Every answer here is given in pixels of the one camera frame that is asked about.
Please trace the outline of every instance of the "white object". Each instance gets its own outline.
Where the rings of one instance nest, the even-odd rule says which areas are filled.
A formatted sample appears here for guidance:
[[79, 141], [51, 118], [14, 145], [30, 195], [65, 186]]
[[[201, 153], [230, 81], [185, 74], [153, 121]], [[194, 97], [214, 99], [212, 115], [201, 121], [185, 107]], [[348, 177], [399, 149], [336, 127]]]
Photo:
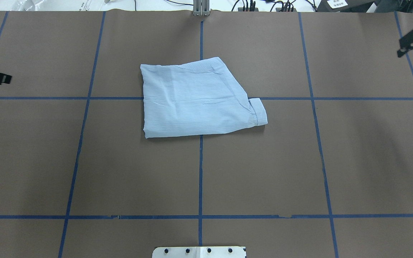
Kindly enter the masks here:
[[328, 0], [328, 4], [333, 9], [341, 8], [348, 5], [345, 0]]
[[146, 138], [226, 134], [267, 124], [219, 57], [183, 65], [141, 65]]
[[245, 258], [245, 247], [156, 248], [152, 258]]

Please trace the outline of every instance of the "blue fabric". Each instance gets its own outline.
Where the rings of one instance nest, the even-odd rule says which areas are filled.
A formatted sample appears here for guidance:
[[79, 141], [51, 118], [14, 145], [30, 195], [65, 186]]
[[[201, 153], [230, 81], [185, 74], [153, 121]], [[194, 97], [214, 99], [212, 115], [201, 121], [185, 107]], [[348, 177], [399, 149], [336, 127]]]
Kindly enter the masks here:
[[225, 134], [267, 124], [219, 57], [183, 65], [141, 65], [146, 138]]

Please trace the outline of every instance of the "white mounting plate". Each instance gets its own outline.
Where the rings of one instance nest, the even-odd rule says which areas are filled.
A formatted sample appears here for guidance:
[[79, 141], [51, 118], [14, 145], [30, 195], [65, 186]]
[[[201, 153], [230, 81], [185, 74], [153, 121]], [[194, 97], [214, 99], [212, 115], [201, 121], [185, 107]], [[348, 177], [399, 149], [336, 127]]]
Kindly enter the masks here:
[[152, 258], [246, 258], [245, 247], [165, 247], [156, 248]]

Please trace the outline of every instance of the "light blue cloth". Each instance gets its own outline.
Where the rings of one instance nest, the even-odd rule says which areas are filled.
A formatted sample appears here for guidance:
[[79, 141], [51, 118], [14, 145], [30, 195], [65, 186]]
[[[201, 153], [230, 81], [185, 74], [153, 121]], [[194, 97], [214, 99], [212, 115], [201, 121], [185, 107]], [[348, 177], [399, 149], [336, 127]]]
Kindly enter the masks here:
[[141, 65], [146, 138], [226, 134], [267, 124], [219, 57], [183, 65]]

